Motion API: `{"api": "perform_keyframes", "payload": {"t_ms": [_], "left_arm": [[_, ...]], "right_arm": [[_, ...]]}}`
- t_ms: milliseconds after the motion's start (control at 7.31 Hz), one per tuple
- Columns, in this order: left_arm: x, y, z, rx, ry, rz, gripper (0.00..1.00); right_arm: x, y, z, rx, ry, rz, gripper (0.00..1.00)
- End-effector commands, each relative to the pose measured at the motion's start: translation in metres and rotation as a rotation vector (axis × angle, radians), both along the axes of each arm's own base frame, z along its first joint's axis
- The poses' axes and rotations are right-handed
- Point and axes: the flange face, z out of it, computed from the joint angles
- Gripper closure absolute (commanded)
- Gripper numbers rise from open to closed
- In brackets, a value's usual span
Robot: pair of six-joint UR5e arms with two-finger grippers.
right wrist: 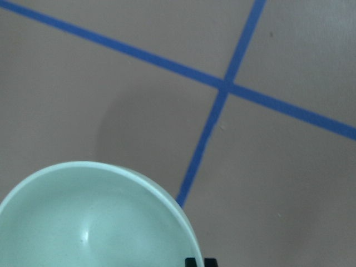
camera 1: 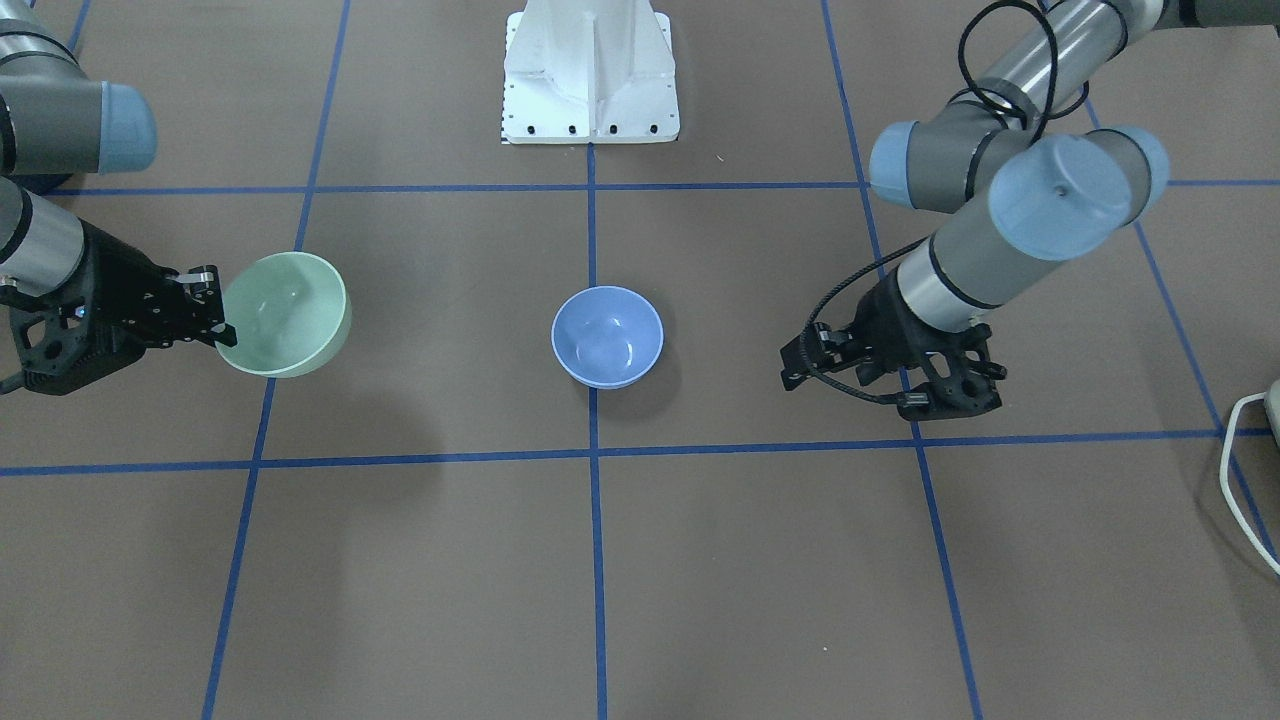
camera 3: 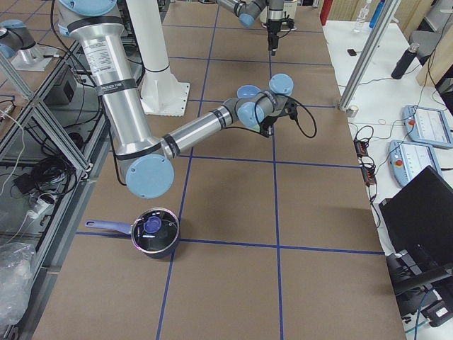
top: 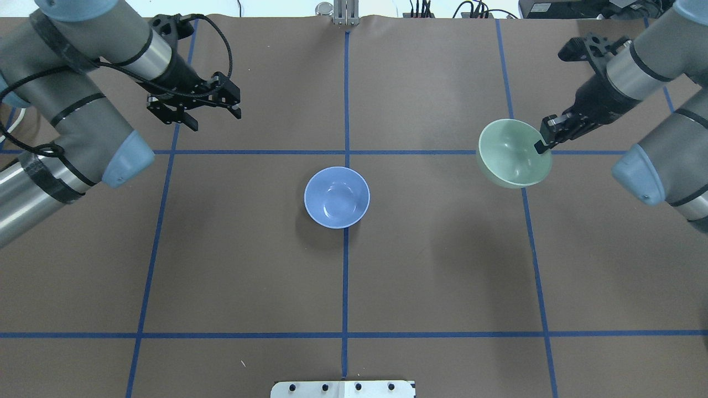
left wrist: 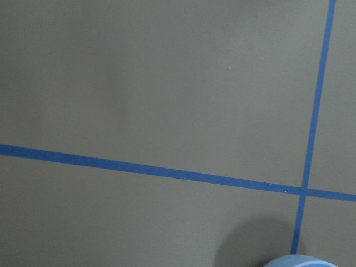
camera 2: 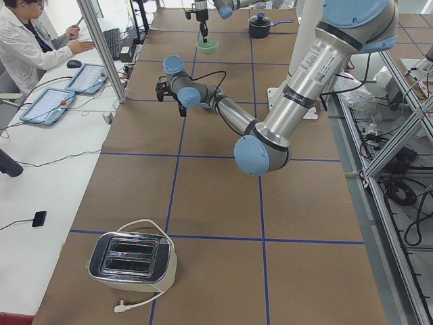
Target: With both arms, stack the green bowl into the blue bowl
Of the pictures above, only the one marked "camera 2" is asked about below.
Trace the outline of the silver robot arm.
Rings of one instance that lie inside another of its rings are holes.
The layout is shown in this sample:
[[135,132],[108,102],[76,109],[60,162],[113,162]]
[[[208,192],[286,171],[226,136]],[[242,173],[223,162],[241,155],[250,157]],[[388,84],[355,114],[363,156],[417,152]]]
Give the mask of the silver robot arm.
[[217,111],[241,136],[233,153],[245,174],[261,176],[283,168],[291,156],[290,135],[347,59],[384,51],[396,43],[398,1],[320,1],[319,9],[315,40],[263,121],[243,110],[220,87],[195,82],[179,56],[163,61],[166,81],[156,85],[158,100],[174,98],[181,116],[199,104]]
[[[184,9],[185,17],[191,20],[191,15],[196,15],[196,20],[200,23],[200,34],[204,44],[208,42],[208,6],[207,0],[194,1],[191,5],[191,9]],[[217,12],[222,19],[228,19],[232,16],[233,12],[239,8],[244,8],[249,5],[258,3],[258,1],[232,1],[232,0],[216,0],[213,1]],[[265,22],[265,15],[259,13],[257,15],[256,23],[250,26],[250,36],[254,38],[265,38],[269,34],[271,22]]]

